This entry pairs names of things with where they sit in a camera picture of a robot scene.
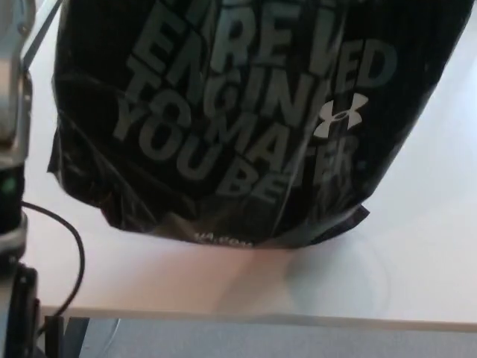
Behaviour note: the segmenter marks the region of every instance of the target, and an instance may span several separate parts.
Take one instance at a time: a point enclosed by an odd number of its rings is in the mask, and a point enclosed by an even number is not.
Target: black cable
[[[27,209],[35,210],[38,213],[42,213],[43,215],[49,216],[53,220],[59,222],[61,225],[66,227],[75,237],[76,243],[78,244],[78,250],[80,254],[80,271],[78,272],[78,277],[76,279],[75,287],[73,287],[72,292],[69,294],[68,298],[66,299],[65,303],[56,311],[55,314],[53,314],[54,318],[61,317],[64,312],[68,309],[69,305],[71,302],[76,297],[76,294],[80,290],[81,284],[83,282],[83,276],[84,276],[84,269],[86,266],[86,255],[84,253],[84,246],[83,246],[83,240],[81,239],[80,233],[75,229],[73,225],[71,225],[69,222],[67,222],[65,219],[63,219],[61,216],[51,212],[50,210],[47,210],[43,207],[39,207],[35,204],[30,204],[26,202],[22,202],[22,206],[26,207]],[[48,322],[46,321],[43,326],[41,326],[38,330],[38,337],[40,337],[44,332],[46,331]]]

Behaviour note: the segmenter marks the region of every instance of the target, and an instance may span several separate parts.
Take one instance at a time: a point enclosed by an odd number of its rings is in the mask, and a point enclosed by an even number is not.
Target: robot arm
[[[35,0],[0,0],[0,327],[3,357],[32,357],[39,301],[37,273],[19,263],[28,221],[22,213],[32,85],[28,67],[60,5],[50,1],[35,23]]]

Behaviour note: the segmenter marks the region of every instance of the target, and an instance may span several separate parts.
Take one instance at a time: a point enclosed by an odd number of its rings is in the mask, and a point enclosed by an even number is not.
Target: under armour bag
[[[330,239],[366,217],[472,5],[67,0],[49,171],[124,230]]]

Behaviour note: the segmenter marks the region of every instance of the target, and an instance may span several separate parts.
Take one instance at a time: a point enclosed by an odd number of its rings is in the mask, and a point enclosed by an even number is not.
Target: white logo
[[[342,121],[345,118],[348,118],[348,130],[353,128],[355,125],[360,124],[363,122],[363,118],[358,113],[358,110],[368,103],[368,101],[369,99],[366,96],[355,93],[351,108],[349,110],[336,113],[335,115],[332,114],[335,101],[333,100],[326,103],[320,111],[320,117],[324,120],[324,122],[321,123],[318,128],[316,128],[314,136],[317,136],[318,138],[328,138],[331,124]]]

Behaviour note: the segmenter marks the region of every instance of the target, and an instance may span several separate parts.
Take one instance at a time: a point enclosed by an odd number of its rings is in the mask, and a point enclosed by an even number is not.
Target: white table
[[[46,173],[56,125],[50,80],[57,21],[32,66],[26,199],[83,235],[86,274],[69,316],[477,331],[477,16],[425,113],[352,232],[299,251],[204,247],[109,227]],[[25,262],[43,313],[75,281],[69,232],[28,213]]]

